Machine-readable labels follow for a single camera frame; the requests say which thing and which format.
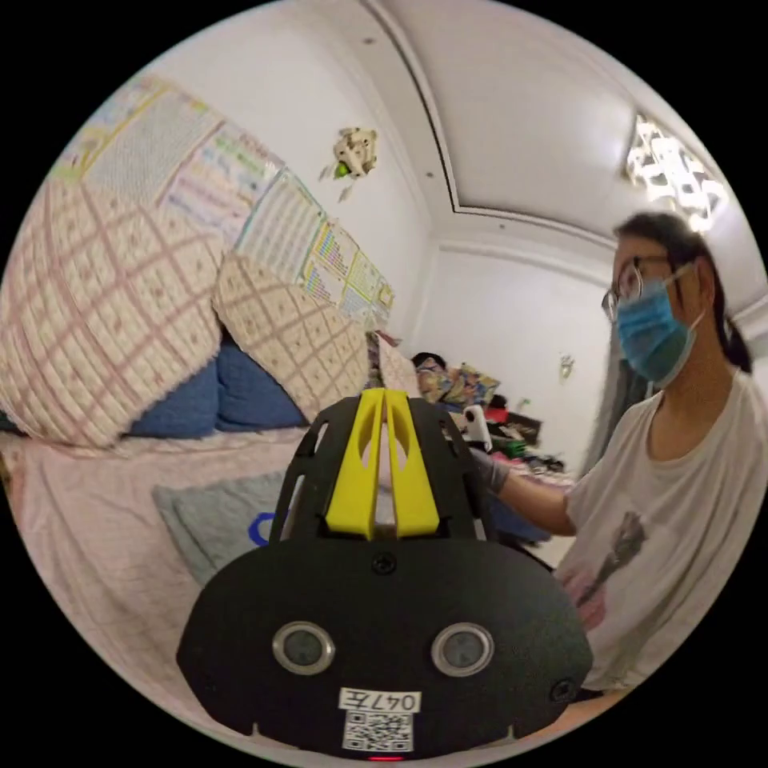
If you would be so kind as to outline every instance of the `screw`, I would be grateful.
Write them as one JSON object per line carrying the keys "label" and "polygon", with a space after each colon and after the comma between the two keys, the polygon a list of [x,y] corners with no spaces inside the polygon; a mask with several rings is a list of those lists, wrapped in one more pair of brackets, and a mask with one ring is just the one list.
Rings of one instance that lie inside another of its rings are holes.
{"label": "screw", "polygon": [[398,567],[398,561],[394,559],[394,555],[389,552],[383,552],[374,557],[374,561],[371,565],[375,574],[378,574],[379,576],[389,576],[394,573],[394,570]]}
{"label": "screw", "polygon": [[208,675],[206,675],[202,679],[202,687],[209,694],[215,694],[216,691],[218,690],[217,687],[216,687],[216,683],[213,680],[211,680],[211,678]]}
{"label": "screw", "polygon": [[550,699],[555,704],[567,704],[576,696],[576,686],[572,680],[561,680],[552,686]]}

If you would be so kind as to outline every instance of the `white t-shirt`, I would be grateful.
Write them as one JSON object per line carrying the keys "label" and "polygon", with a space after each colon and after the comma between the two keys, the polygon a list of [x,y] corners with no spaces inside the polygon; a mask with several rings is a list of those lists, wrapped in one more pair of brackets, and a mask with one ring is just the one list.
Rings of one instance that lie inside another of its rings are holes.
{"label": "white t-shirt", "polygon": [[736,373],[726,407],[683,458],[651,461],[662,393],[630,408],[571,491],[577,531],[555,576],[594,654],[584,687],[634,687],[686,640],[733,573],[768,488],[768,408]]}

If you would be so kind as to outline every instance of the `qr code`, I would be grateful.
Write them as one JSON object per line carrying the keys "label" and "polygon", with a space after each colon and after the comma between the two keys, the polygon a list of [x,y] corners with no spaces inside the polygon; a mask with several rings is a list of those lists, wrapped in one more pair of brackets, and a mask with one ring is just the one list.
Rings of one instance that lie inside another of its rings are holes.
{"label": "qr code", "polygon": [[414,716],[387,712],[347,712],[344,749],[362,752],[412,752]]}

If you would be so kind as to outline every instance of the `hand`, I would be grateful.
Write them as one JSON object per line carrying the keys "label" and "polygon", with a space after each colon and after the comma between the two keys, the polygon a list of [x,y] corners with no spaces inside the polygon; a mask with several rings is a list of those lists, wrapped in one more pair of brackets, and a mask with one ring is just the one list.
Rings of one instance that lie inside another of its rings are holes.
{"label": "hand", "polygon": [[481,480],[494,496],[498,496],[509,477],[510,468],[476,448],[470,448],[470,453],[480,471]]}

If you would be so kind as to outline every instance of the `chandelier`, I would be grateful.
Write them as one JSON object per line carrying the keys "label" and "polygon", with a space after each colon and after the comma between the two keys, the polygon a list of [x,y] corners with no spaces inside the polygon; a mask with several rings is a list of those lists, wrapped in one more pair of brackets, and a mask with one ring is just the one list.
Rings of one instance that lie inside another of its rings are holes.
{"label": "chandelier", "polygon": [[626,156],[626,175],[645,187],[652,202],[666,201],[692,230],[706,232],[727,202],[723,184],[674,136],[638,114]]}

